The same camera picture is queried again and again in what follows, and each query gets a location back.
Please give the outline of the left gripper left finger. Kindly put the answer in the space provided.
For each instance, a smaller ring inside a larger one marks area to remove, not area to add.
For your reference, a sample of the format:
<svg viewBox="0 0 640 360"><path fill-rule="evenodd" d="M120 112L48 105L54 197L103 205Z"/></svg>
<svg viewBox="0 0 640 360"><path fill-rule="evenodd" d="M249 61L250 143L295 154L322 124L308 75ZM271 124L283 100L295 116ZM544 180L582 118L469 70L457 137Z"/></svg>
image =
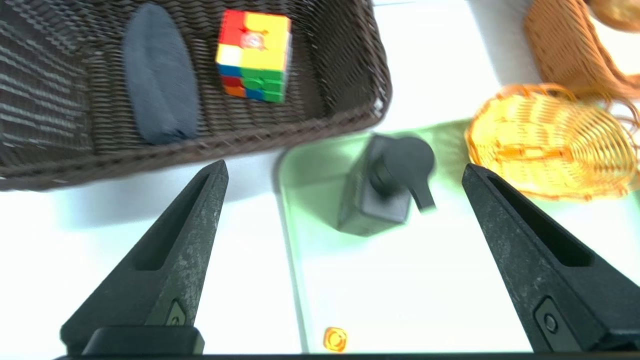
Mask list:
<svg viewBox="0 0 640 360"><path fill-rule="evenodd" d="M203 167L60 330L69 354L201 354L195 327L229 173Z"/></svg>

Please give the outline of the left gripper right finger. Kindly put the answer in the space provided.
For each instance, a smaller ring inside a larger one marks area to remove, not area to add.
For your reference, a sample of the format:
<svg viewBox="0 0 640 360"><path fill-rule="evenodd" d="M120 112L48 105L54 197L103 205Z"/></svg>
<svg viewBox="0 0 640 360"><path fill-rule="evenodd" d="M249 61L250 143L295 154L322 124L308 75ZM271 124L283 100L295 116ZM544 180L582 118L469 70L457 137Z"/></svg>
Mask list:
<svg viewBox="0 0 640 360"><path fill-rule="evenodd" d="M637 353L639 287L502 177L462 187L535 353Z"/></svg>

